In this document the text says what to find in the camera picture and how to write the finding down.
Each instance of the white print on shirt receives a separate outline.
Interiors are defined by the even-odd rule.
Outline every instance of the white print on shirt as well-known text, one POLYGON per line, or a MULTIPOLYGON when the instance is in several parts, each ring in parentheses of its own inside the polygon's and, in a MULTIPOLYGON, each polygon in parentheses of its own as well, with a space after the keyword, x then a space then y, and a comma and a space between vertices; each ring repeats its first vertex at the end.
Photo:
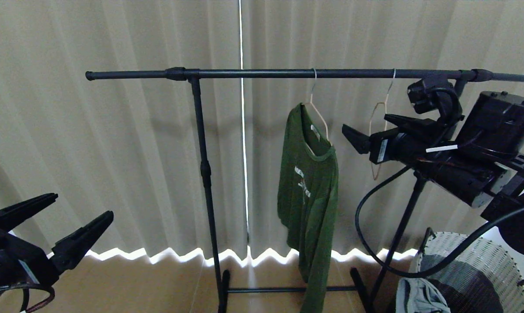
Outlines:
POLYGON ((296 166, 295 166, 295 172, 298 175, 300 175, 301 177, 300 183, 298 183, 298 186, 300 186, 300 188, 302 188, 302 190, 304 191, 304 194, 306 194, 306 196, 310 198, 310 191, 308 191, 308 188, 306 187, 306 182, 304 181, 304 173, 296 166))

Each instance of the horizontal black bar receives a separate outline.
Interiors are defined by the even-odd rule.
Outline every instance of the horizontal black bar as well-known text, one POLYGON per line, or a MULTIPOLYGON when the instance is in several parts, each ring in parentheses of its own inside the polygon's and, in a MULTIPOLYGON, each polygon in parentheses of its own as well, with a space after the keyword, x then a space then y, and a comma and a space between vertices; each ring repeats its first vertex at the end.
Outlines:
MULTIPOLYGON (((328 291, 356 291, 355 286, 329 286, 328 291)), ((228 293, 302 293, 303 287, 229 288, 228 293)))
MULTIPOLYGON (((390 78, 394 70, 384 69, 316 69, 319 78, 390 78)), ((486 70, 395 70, 395 77, 400 79, 421 79, 430 75, 445 75, 448 79, 465 81, 519 81, 524 82, 524 75, 492 73, 486 70)), ((312 78, 313 69, 283 70, 198 70, 172 67, 163 71, 124 71, 124 72, 86 72, 88 80, 96 79, 146 79, 166 78, 187 80, 225 78, 312 78)))

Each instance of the light under curtain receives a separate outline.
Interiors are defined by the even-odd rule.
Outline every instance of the light under curtain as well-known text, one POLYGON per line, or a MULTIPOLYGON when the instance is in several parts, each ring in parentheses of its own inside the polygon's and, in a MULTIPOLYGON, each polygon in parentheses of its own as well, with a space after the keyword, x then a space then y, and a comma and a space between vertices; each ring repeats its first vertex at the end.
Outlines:
MULTIPOLYGON (((242 0, 244 68, 474 69, 524 73, 524 2, 351 2, 242 0)), ((0 208, 46 192, 51 208, 17 228, 48 249, 55 240, 113 210, 93 247, 152 256, 170 247, 211 257, 192 95, 168 80, 97 81, 86 70, 173 66, 240 68, 239 3, 159 0, 0 2, 0 208)), ((411 80, 395 80, 389 113, 415 116, 411 80)), ((308 100, 311 80, 244 79, 246 196, 240 80, 202 79, 208 156, 220 251, 245 258, 272 248, 282 256, 277 184, 288 112, 308 100)), ((334 250, 360 248, 354 209, 377 182, 341 125, 367 129, 390 80, 318 79, 314 103, 330 127, 339 163, 334 250)), ((479 92, 524 96, 524 83, 470 83, 467 114, 479 92)), ((373 124, 383 127, 383 113, 373 124)), ((386 163, 378 180, 400 168, 386 163)), ((415 178, 405 174, 371 198, 363 231, 388 246, 415 178)), ((429 183, 400 250, 427 226, 469 232, 483 223, 429 183)))

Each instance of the beige curtain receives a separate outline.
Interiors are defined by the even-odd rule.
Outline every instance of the beige curtain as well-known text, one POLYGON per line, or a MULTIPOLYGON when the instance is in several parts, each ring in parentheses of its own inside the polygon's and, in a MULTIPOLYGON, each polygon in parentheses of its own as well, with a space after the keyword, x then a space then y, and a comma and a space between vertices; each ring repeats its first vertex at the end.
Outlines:
MULTIPOLYGON (((524 2, 455 1, 244 1, 245 68, 475 69, 524 73, 524 2)), ((395 80, 388 112, 416 117, 407 99, 415 80, 395 80)), ((358 155, 341 133, 343 123, 367 133, 375 103, 384 101, 391 79, 317 80, 314 102, 330 127, 339 163, 339 214, 334 250, 361 248, 354 229, 359 200, 401 168, 385 163, 378 182, 367 155, 358 155)), ((284 125, 288 112, 307 101, 313 80, 245 80, 250 246, 253 257, 268 247, 283 254, 286 229, 275 210, 284 125)), ((468 114, 483 90, 524 96, 524 83, 470 83, 462 97, 468 114)), ((314 111, 312 119, 319 122, 314 111)), ((383 107, 373 132, 383 130, 383 107)), ((427 117, 436 117, 431 113, 427 117)), ((376 250, 387 247, 411 194, 410 173, 375 194, 361 220, 376 250)), ((438 186, 428 183, 409 223, 400 251, 414 247, 431 226, 469 232, 483 223, 438 186)))
MULTIPOLYGON (((115 222, 97 245, 149 255, 196 247, 211 256, 190 86, 167 80, 94 81, 85 71, 240 68, 484 68, 524 73, 524 2, 333 1, 0 1, 0 208, 57 192, 56 204, 19 228, 49 248, 105 210, 115 222)), ((389 113, 416 116, 395 80, 389 113)), ((360 247, 353 226, 360 198, 377 182, 341 125, 367 130, 389 79, 318 80, 314 101, 330 127, 340 167, 334 249, 360 247)), ((307 100, 312 80, 202 80, 208 156, 220 251, 285 255, 276 214, 284 122, 307 100)), ((524 83, 471 83, 468 113, 480 91, 524 96, 524 83)), ((383 125, 383 110, 374 131, 383 125)), ((383 166, 379 180, 400 168, 383 166)), ((405 174, 371 198, 363 231, 387 247, 414 178, 405 174)), ((433 184, 419 201, 400 250, 427 226, 468 232, 483 222, 433 184)))
MULTIPOLYGON (((238 3, 0 1, 0 208, 57 202, 17 233, 52 247, 105 210, 93 248, 211 245, 190 85, 85 71, 240 66, 238 3)), ((240 82, 203 80, 220 251, 246 256, 240 82)))

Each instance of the green shirt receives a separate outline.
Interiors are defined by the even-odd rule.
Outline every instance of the green shirt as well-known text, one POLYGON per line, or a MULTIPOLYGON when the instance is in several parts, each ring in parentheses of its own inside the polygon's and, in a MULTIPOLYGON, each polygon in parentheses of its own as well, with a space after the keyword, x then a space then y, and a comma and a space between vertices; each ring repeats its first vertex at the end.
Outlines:
POLYGON ((277 215, 287 226, 287 244, 298 250, 298 268, 308 283, 301 312, 321 312, 327 287, 337 212, 335 148, 314 127, 306 107, 289 113, 285 128, 277 215))

